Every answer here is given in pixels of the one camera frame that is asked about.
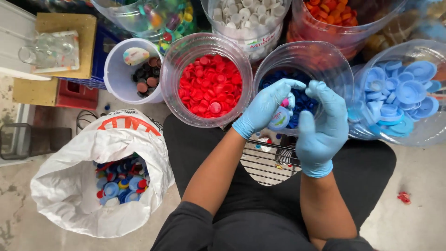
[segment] forearm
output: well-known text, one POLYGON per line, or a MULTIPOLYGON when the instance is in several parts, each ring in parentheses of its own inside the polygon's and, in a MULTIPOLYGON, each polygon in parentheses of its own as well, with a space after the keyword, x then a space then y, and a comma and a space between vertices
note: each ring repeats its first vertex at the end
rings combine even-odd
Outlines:
POLYGON ((215 215, 226 197, 245 143, 231 128, 195 172, 182 201, 195 203, 215 215))
POLYGON ((341 197, 333 172, 323 178, 301 175, 300 204, 311 242, 321 250, 330 238, 354 238, 355 223, 341 197))

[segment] black pants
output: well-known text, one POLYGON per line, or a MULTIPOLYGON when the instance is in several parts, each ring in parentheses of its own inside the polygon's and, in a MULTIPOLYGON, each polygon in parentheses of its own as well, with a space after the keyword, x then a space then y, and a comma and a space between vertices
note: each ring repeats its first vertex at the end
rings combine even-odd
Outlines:
MULTIPOLYGON (((170 164, 182 197, 195 171, 223 138, 220 128, 203 129, 181 122, 173 114, 164 122, 170 164)), ((356 228, 378 202, 396 165, 393 150, 381 141, 348 140, 333 158, 333 174, 356 228)), ((299 205, 301 174, 274 186, 257 183, 241 163, 214 222, 239 211, 272 211, 306 232, 299 205)))

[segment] gloved hand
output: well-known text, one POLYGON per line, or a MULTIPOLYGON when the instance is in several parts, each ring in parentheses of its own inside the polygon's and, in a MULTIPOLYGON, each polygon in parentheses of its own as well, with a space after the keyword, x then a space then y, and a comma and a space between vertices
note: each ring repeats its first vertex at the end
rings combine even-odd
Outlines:
POLYGON ((305 93, 319 101, 323 112, 316 125, 311 112, 300 113, 296 155, 307 176, 322 178, 331 172, 331 159, 347 141, 347 108, 345 100, 322 81, 310 81, 305 93))
POLYGON ((249 139, 253 133, 268 125, 285 98, 288 98, 288 109, 290 114, 293 114, 291 109, 294 108, 296 101, 291 88, 303 90, 306 85, 294 79, 281 79, 273 83, 257 94, 243 115, 232 124, 232 128, 243 138, 249 139))

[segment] wooden board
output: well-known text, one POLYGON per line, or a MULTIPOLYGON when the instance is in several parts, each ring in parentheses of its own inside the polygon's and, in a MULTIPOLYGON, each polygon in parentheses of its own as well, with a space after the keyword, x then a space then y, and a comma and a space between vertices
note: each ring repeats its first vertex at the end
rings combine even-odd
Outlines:
POLYGON ((80 68, 72 71, 48 72, 46 75, 90 79, 95 47, 96 17, 87 14, 37 13, 36 31, 59 32, 75 30, 79 34, 80 68))
POLYGON ((22 104, 55 106, 58 84, 58 78, 49 81, 14 78, 12 100, 22 104))

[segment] woven plastic bag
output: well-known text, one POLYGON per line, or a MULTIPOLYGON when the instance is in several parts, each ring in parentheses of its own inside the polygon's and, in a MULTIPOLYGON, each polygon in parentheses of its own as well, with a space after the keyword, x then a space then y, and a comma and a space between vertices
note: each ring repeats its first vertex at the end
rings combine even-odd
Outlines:
POLYGON ((143 226, 174 179, 162 126, 135 109, 114 111, 92 122, 41 166, 31 180, 37 210, 63 229, 113 238, 143 226), (100 205, 92 161, 105 163, 136 152, 150 184, 139 201, 100 205))

